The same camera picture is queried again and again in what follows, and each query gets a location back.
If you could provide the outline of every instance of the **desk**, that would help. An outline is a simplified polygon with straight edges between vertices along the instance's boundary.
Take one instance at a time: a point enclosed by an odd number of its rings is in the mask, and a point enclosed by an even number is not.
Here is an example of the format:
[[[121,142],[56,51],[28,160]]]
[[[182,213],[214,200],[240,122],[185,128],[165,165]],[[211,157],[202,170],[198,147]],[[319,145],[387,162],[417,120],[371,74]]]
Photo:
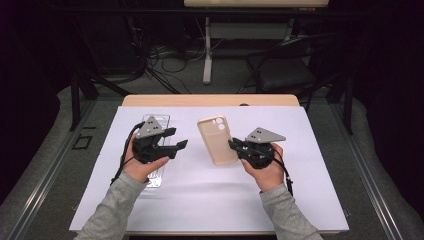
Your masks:
[[[328,0],[184,0],[186,7],[237,7],[237,8],[299,8],[327,7]],[[284,39],[290,38],[293,20],[288,23],[205,23],[205,68],[203,84],[211,83],[212,53],[211,38],[235,39]]]
[[[188,145],[165,166],[161,187],[142,192],[129,217],[127,234],[272,234],[273,225],[262,208],[259,189],[240,161],[214,166],[208,157],[196,122],[219,113],[227,117],[234,137],[244,138],[242,135],[249,134],[258,124],[284,132],[287,141],[281,145],[294,180],[297,205],[322,233],[347,231],[349,227],[304,109],[294,96],[273,95],[269,102],[268,97],[128,96],[114,118],[70,230],[81,230],[103,199],[118,168],[127,131],[144,114],[169,114],[170,126],[177,128],[171,144],[188,139]],[[252,106],[238,107],[242,103]],[[299,146],[307,151],[296,151]]]

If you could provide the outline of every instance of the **chair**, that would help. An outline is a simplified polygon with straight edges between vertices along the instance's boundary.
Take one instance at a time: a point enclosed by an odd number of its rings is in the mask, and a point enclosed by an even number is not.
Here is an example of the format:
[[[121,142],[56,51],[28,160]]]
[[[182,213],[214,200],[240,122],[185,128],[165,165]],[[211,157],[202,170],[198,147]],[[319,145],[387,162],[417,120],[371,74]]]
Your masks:
[[[312,94],[339,76],[317,81],[321,62],[338,45],[338,35],[328,33],[292,38],[265,52],[248,55],[247,64],[255,80],[256,93],[292,93],[298,99],[309,95],[305,107],[308,111]],[[249,81],[250,78],[238,93],[250,87]]]

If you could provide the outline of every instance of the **phone case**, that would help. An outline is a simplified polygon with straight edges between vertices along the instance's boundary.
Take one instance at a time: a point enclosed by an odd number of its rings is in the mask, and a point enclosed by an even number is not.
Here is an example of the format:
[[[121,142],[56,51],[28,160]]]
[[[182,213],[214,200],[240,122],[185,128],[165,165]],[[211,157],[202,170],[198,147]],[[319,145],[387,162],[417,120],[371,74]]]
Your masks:
[[[149,119],[150,117],[154,117],[156,119],[156,121],[158,121],[158,123],[160,124],[160,126],[162,127],[162,129],[167,129],[169,126],[169,120],[170,120],[170,116],[169,115],[163,115],[163,114],[145,114],[143,116],[143,122],[147,121],[147,119]],[[169,142],[171,141],[170,139],[171,137],[166,137],[166,138],[162,138],[158,144],[160,146],[165,146],[165,145],[169,145]],[[156,171],[150,173],[147,177],[149,178],[149,183],[147,184],[147,188],[158,188],[162,185],[162,176],[163,176],[163,172],[165,170],[165,166],[160,167],[159,169],[157,169]]]
[[[228,144],[228,140],[231,140],[230,128],[223,115],[200,119],[197,127],[213,164],[223,165],[238,160],[237,152]]]

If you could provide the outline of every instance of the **wire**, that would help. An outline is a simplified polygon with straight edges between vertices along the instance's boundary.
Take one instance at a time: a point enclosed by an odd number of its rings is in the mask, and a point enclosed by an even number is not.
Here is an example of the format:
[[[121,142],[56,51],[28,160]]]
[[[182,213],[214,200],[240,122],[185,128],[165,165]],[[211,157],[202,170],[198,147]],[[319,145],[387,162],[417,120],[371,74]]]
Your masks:
[[[164,62],[165,62],[165,59],[167,59],[167,58],[170,58],[170,57],[165,57],[165,58],[163,58],[162,59],[162,63],[161,63],[161,67],[162,67],[162,69],[165,71],[165,72],[169,72],[169,73],[178,73],[178,72],[181,72],[182,70],[184,70],[185,69],[185,67],[187,66],[187,59],[185,58],[185,57],[183,57],[183,61],[184,61],[184,65],[180,68],[180,69],[178,69],[178,70],[174,70],[174,71],[171,71],[171,70],[167,70],[167,69],[165,69],[165,66],[164,66]]]
[[[124,151],[123,151],[122,156],[121,156],[121,162],[119,164],[118,171],[116,172],[115,177],[111,179],[110,185],[112,185],[116,181],[116,179],[119,178],[119,176],[122,173],[122,170],[124,169],[125,164],[127,164],[129,161],[131,161],[134,158],[134,156],[133,156],[130,159],[128,159],[127,161],[125,161],[125,156],[127,155],[127,149],[128,149],[129,144],[130,144],[132,135],[133,135],[135,130],[141,128],[143,125],[144,125],[144,121],[135,125],[134,128],[131,130],[130,134],[128,135],[128,138],[125,141]]]
[[[160,71],[157,71],[157,70],[154,69],[155,65],[157,65],[157,63],[159,61],[159,57],[158,57],[159,54],[160,53],[158,52],[158,48],[154,48],[154,53],[151,54],[149,58],[147,58],[146,62],[147,62],[148,67],[146,68],[146,76],[149,79],[153,79],[153,78],[156,79],[163,87],[165,87],[171,93],[181,94],[176,88],[174,88],[172,86],[172,84],[170,83],[170,81],[168,80],[168,78],[166,76],[172,77],[172,78],[178,80],[188,93],[191,93],[190,90],[187,88],[187,86],[184,84],[184,82],[181,79],[179,79],[179,78],[177,78],[173,75],[163,73],[163,72],[160,72]]]
[[[214,50],[216,47],[218,47],[219,44],[221,44],[224,41],[224,39],[220,39],[219,42],[217,44],[215,44],[215,46],[211,47],[211,50]]]
[[[284,165],[283,156],[281,156],[281,154],[277,150],[275,150],[275,149],[274,149],[274,152],[276,152],[278,154],[278,156],[281,158],[281,161],[279,161],[275,157],[273,157],[272,160],[274,162],[278,163],[278,165],[280,165],[281,168],[283,168],[283,171],[286,174],[287,190],[293,196],[293,187],[292,187],[293,181],[291,180],[290,175],[289,175],[289,172],[287,171],[287,168]]]
[[[202,35],[202,40],[203,40],[203,51],[202,51],[202,55],[200,55],[198,58],[196,58],[196,59],[192,59],[192,60],[199,60],[199,59],[201,59],[201,58],[203,57],[203,55],[205,55],[205,53],[206,53],[206,36],[205,36],[205,34],[203,34],[202,28],[200,27],[200,24],[199,24],[199,20],[197,20],[197,18],[194,18],[194,19],[196,20],[197,27],[199,28],[199,32],[200,32],[200,34]]]
[[[199,45],[199,47],[197,48],[197,51],[187,51],[186,53],[189,53],[189,52],[194,52],[194,54],[192,55],[192,56],[190,56],[190,57],[188,57],[187,59],[189,60],[189,61],[195,61],[195,60],[199,60],[199,59],[201,59],[202,57],[203,57],[203,55],[205,54],[205,46],[203,45],[203,51],[201,51],[202,50],[202,45]]]

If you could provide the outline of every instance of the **white sheet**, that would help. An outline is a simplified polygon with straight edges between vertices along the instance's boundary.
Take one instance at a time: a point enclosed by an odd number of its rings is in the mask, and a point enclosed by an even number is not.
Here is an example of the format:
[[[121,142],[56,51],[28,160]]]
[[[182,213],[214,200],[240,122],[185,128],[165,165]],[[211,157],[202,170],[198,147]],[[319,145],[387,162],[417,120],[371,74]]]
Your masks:
[[[233,137],[244,140],[256,127],[284,135],[284,162],[296,203],[320,231],[349,229],[308,117],[301,107],[119,107],[86,192],[70,226],[79,231],[103,199],[119,165],[125,139],[144,114],[171,116],[177,132],[171,144],[188,139],[186,149],[165,167],[162,186],[146,189],[129,217],[129,232],[272,232],[259,188],[240,161],[215,166],[203,145],[197,120],[226,116]]]

